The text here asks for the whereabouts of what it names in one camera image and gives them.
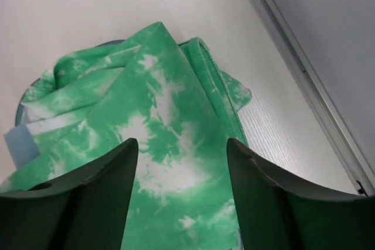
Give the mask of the green tie-dye trousers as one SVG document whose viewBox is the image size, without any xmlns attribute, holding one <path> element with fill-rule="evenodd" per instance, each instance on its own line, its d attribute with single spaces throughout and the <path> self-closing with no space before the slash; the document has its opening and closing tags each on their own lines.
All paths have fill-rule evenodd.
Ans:
<svg viewBox="0 0 375 250">
<path fill-rule="evenodd" d="M 226 143 L 246 141 L 238 112 L 250 100 L 202 39 L 177 43 L 160 22 L 70 53 L 25 92 L 23 126 L 37 155 L 1 190 L 54 179 L 134 138 L 122 249 L 236 248 Z"/>
</svg>

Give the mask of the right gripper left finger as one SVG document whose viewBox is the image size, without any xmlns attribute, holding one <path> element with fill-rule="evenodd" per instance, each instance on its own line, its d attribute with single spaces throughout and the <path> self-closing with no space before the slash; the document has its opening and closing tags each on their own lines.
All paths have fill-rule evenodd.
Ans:
<svg viewBox="0 0 375 250">
<path fill-rule="evenodd" d="M 29 190 L 1 193 L 1 249 L 120 249 L 138 142 Z"/>
</svg>

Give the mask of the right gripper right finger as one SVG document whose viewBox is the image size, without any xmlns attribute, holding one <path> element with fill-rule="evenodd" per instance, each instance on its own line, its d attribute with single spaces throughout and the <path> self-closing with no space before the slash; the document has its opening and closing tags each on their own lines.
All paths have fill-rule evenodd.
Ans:
<svg viewBox="0 0 375 250">
<path fill-rule="evenodd" d="M 227 160 L 243 249 L 374 248 L 374 197 L 305 180 L 234 138 Z"/>
</svg>

